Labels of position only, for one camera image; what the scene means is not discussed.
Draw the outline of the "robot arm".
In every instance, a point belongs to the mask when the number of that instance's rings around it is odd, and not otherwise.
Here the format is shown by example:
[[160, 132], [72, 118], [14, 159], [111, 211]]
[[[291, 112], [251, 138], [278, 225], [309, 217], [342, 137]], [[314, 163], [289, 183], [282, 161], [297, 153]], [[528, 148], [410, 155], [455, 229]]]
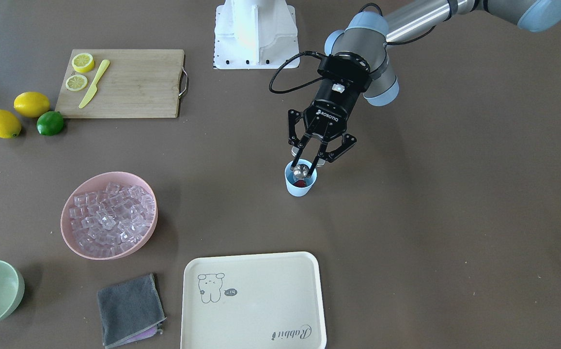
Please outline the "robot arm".
[[387, 48], [425, 37], [438, 24], [458, 14], [480, 10], [530, 32], [542, 32], [561, 20], [561, 0], [416, 0], [384, 16], [378, 5], [363, 6], [347, 28], [331, 33], [323, 53], [315, 57], [319, 89], [302, 112], [288, 112], [288, 142], [294, 155], [289, 169], [297, 179], [314, 174], [316, 166], [332, 163], [356, 143], [347, 122], [362, 96], [373, 106], [392, 102], [399, 81]]

